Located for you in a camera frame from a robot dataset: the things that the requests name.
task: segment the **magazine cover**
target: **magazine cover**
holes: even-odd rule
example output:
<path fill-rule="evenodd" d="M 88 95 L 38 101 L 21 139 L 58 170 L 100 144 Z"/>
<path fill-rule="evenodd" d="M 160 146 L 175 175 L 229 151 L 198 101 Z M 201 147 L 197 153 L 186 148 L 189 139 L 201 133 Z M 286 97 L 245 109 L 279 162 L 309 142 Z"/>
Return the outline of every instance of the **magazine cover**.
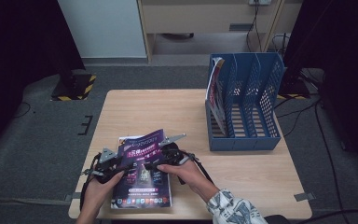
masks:
<path fill-rule="evenodd" d="M 227 135 L 226 115 L 223 105 L 222 88 L 219 84 L 220 68 L 225 60 L 222 58 L 213 58 L 213 70 L 209 78 L 208 89 L 206 91 L 206 104 L 211 109 L 217 125 L 223 135 Z"/>
<path fill-rule="evenodd" d="M 133 163 L 133 169 L 114 188 L 112 208 L 171 207 L 170 179 L 161 171 L 146 170 L 144 163 L 164 159 L 158 143 L 164 140 L 163 130 L 119 140 L 118 156 L 122 165 Z"/>

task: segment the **wall socket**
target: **wall socket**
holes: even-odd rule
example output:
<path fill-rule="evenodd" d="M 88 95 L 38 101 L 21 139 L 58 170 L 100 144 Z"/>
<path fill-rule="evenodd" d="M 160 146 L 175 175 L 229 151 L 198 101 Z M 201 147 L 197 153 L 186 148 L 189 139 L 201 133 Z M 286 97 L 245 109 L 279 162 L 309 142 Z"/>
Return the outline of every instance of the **wall socket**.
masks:
<path fill-rule="evenodd" d="M 256 2 L 258 2 L 260 6 L 271 5 L 271 0 L 249 0 L 249 5 L 254 6 Z"/>

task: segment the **black and yellow hazard tape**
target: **black and yellow hazard tape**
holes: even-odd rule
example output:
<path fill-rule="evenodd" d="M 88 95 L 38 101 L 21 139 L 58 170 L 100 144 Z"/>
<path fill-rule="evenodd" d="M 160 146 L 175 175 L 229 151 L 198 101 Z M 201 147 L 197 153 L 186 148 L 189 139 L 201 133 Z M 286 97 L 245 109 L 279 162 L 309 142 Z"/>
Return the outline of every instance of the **black and yellow hazard tape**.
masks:
<path fill-rule="evenodd" d="M 304 100 L 309 99 L 310 96 L 308 94 L 278 94 L 277 99 L 298 99 Z"/>
<path fill-rule="evenodd" d="M 81 95 L 71 96 L 71 95 L 59 95 L 59 96 L 51 96 L 52 101 L 72 101 L 72 100 L 85 100 L 89 96 L 89 93 L 92 89 L 92 85 L 94 84 L 94 80 L 97 76 L 90 76 L 89 82 L 84 90 L 84 93 Z"/>

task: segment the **human hand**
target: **human hand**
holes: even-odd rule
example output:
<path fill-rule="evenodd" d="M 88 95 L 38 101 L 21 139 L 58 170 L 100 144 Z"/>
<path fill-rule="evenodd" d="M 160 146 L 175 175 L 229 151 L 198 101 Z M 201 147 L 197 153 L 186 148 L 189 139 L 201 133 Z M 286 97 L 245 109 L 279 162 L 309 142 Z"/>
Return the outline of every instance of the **human hand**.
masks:
<path fill-rule="evenodd" d="M 193 161 L 186 161 L 180 166 L 161 164 L 157 168 L 162 172 L 179 176 L 206 203 L 219 191 L 219 188 L 202 174 Z"/>
<path fill-rule="evenodd" d="M 93 222 L 98 216 L 100 208 L 108 193 L 112 191 L 113 187 L 120 181 L 123 175 L 124 171 L 114 175 L 104 184 L 101 184 L 94 176 L 91 176 L 91 180 L 84 196 L 83 208 L 76 224 Z"/>

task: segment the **sleeve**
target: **sleeve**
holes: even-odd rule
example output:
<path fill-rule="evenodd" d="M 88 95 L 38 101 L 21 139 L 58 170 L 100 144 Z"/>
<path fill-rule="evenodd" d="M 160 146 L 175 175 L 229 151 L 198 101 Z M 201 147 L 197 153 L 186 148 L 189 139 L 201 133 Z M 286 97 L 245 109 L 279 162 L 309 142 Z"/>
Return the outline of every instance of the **sleeve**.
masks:
<path fill-rule="evenodd" d="M 220 189 L 206 206 L 213 215 L 213 224 L 268 224 L 249 201 L 235 198 L 227 189 Z"/>

